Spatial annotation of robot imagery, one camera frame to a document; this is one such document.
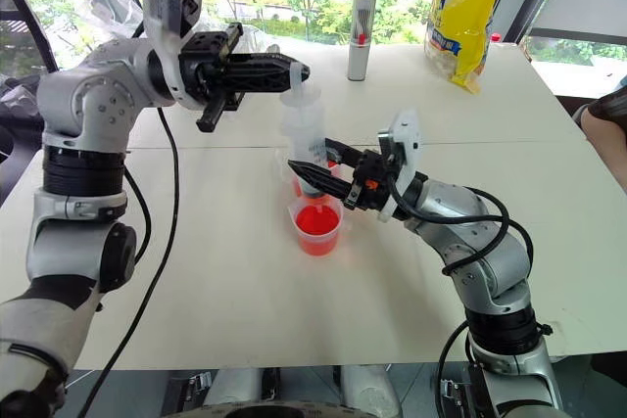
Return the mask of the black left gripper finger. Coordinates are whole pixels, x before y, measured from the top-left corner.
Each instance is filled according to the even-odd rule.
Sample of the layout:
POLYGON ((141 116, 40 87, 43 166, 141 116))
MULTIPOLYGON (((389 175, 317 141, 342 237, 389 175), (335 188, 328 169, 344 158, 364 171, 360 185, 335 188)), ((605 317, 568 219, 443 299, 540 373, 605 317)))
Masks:
POLYGON ((288 75, 236 76, 228 80, 235 93, 282 93, 290 89, 288 75))
POLYGON ((301 77, 308 80, 310 67, 281 53, 232 54, 228 58, 228 77, 252 80, 254 78, 290 78, 293 64, 301 65, 301 77))

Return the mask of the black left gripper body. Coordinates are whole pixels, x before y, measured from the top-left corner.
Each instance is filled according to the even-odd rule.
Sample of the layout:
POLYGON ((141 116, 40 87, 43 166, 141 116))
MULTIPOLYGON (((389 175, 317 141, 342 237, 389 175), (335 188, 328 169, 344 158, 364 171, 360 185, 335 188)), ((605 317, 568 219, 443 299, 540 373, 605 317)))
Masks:
POLYGON ((225 82, 229 56, 242 35, 241 23, 230 23, 226 30, 198 31, 178 56, 185 92, 203 108, 196 121, 201 132, 214 132, 222 113, 237 111, 245 96, 225 82))

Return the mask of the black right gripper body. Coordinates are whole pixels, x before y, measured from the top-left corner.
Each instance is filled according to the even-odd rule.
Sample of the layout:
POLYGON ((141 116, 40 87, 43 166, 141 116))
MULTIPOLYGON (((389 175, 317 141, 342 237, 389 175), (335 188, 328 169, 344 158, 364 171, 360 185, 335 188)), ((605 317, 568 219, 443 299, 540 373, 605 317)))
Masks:
POLYGON ((343 200, 345 208, 383 211, 388 202, 394 201, 390 182, 395 182, 400 172, 399 160, 394 155, 385 157, 365 150, 363 163, 350 168, 354 170, 352 189, 343 200))

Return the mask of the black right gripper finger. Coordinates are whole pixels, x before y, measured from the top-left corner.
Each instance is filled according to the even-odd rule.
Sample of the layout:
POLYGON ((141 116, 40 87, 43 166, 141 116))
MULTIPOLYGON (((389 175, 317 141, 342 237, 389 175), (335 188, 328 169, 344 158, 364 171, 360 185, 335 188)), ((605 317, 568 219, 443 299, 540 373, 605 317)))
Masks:
POLYGON ((287 163, 299 178, 315 188, 317 192, 341 201, 350 195, 352 184, 333 176, 329 169, 308 162, 288 160, 287 163))
POLYGON ((363 163, 363 151, 330 138, 325 139, 327 159, 336 164, 360 166, 363 163))

